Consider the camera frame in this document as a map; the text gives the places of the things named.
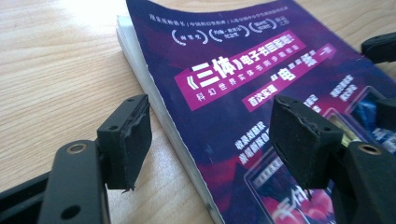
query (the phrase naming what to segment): metal screw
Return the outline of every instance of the metal screw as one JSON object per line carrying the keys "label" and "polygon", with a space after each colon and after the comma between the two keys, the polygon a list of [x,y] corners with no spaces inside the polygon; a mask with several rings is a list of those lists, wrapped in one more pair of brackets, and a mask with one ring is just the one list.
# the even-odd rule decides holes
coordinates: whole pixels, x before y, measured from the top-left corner
{"label": "metal screw", "polygon": [[87,144],[78,143],[71,147],[68,147],[66,152],[69,154],[78,154],[87,148]]}

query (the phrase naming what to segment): purple book cover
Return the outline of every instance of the purple book cover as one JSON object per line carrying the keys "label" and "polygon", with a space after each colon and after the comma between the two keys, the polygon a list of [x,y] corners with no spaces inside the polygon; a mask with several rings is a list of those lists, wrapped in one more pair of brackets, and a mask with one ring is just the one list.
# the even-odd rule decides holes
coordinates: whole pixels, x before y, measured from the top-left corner
{"label": "purple book cover", "polygon": [[330,189],[309,201],[271,147],[276,94],[346,130],[346,144],[396,151],[395,133],[373,117],[395,82],[293,1],[211,13],[127,3],[148,70],[226,223],[335,222]]}

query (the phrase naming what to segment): clamp jaw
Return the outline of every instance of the clamp jaw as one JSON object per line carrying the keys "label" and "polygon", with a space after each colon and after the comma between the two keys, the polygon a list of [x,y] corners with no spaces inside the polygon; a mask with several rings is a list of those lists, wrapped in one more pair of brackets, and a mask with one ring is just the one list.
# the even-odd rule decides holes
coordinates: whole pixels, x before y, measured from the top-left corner
{"label": "clamp jaw", "polygon": [[302,102],[275,97],[270,139],[297,183],[326,189],[331,180],[337,223],[396,223],[396,158],[373,144],[345,147],[343,134]]}
{"label": "clamp jaw", "polygon": [[134,189],[151,138],[147,95],[125,100],[95,141],[66,144],[50,172],[0,193],[0,223],[110,223],[106,189]]}

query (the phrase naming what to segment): wood grain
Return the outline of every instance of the wood grain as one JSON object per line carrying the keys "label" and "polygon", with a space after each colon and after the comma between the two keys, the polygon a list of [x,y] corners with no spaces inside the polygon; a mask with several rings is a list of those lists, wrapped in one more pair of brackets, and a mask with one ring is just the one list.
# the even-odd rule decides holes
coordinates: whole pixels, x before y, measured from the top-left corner
{"label": "wood grain", "polygon": [[[156,0],[188,11],[235,9],[259,0]],[[396,31],[396,0],[299,0],[353,48]],[[0,4],[0,191],[47,172],[56,150],[96,129],[142,93],[116,36],[121,0],[2,0]],[[396,77],[396,65],[379,65]],[[151,113],[153,142],[135,192],[109,192],[113,223],[211,223]]]}

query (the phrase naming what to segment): book cover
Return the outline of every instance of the book cover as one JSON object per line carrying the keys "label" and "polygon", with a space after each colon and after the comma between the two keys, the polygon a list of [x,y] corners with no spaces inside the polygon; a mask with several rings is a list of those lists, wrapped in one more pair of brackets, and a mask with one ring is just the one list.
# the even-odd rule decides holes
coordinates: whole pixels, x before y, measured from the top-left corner
{"label": "book cover", "polygon": [[138,43],[123,49],[140,45],[140,60],[125,54],[143,89],[155,87],[154,110],[215,221],[335,222],[331,188],[309,201],[272,149],[276,94],[343,128],[345,144],[396,151],[395,133],[373,117],[395,82],[293,1],[211,13],[127,4]]}

